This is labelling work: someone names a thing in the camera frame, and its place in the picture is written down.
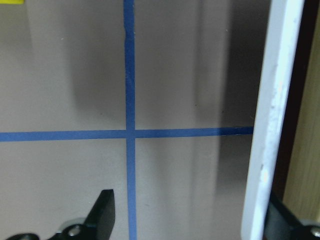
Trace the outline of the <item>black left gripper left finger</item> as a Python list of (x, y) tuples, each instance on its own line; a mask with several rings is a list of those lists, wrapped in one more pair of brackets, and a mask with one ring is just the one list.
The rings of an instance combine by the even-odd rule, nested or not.
[(72, 224), (56, 233), (55, 240), (108, 240), (116, 219), (115, 195), (102, 190), (83, 223)]

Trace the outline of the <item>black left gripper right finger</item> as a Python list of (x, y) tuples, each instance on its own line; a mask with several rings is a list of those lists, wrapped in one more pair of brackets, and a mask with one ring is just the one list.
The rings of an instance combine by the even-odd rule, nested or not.
[(300, 221), (274, 194), (270, 194), (264, 220), (264, 240), (318, 240), (320, 225)]

